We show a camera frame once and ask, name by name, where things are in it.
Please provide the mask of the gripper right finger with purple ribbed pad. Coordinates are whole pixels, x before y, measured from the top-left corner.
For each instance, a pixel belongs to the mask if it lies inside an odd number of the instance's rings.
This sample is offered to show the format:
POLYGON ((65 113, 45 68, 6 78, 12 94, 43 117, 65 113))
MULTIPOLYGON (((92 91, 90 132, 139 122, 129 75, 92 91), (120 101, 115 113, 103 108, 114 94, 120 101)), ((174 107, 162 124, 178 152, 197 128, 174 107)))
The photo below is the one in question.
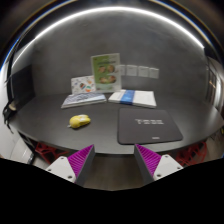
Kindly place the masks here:
POLYGON ((134 156, 145 185, 182 169, 170 155, 159 155, 139 144, 134 145, 134 156))

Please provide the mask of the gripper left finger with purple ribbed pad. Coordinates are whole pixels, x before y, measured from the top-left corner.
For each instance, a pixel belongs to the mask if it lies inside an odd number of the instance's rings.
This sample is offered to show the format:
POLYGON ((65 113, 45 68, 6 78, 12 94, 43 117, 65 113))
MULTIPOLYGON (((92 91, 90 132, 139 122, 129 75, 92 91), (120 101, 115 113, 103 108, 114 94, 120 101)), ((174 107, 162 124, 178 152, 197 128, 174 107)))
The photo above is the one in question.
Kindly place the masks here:
POLYGON ((60 156, 46 168, 46 171, 79 186, 83 186, 94 156, 95 147, 90 145, 69 157, 60 156))

